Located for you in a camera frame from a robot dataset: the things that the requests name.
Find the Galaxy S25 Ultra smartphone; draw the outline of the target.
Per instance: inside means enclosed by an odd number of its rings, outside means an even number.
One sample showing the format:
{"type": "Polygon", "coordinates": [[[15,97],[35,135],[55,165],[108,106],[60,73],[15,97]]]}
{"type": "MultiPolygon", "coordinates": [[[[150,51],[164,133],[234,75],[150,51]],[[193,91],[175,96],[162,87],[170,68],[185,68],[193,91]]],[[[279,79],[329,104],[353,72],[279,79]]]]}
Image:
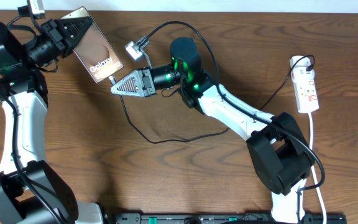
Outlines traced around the Galaxy S25 Ultra smartphone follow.
{"type": "Polygon", "coordinates": [[[124,66],[85,7],[82,6],[76,9],[63,16],[62,19],[78,17],[90,17],[93,22],[79,44],[74,48],[74,53],[85,66],[93,80],[96,83],[100,83],[124,66]]]}

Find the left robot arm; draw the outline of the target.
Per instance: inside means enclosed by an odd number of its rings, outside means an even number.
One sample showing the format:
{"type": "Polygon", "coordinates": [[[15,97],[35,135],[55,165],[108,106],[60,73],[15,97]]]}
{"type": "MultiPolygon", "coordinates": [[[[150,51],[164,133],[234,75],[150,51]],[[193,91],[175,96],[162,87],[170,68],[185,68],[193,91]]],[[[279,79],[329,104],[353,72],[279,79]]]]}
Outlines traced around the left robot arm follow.
{"type": "Polygon", "coordinates": [[[77,201],[48,165],[44,139],[47,65],[69,56],[92,23],[88,16],[32,27],[0,22],[0,102],[6,118],[1,223],[104,223],[101,207],[77,201]]]}

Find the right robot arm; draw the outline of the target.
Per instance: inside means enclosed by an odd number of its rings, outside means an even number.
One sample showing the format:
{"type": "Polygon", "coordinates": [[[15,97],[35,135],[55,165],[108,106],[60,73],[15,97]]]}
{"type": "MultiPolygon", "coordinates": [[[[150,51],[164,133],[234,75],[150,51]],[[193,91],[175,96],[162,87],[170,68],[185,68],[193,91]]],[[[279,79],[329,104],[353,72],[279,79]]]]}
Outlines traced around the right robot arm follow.
{"type": "Polygon", "coordinates": [[[146,98],[178,86],[187,107],[219,120],[246,142],[255,173],[272,193],[272,218],[300,223],[305,217],[301,193],[316,157],[295,119],[265,113],[230,94],[203,69],[193,39],[175,39],[170,56],[169,64],[133,70],[112,85],[111,93],[146,98]]]}

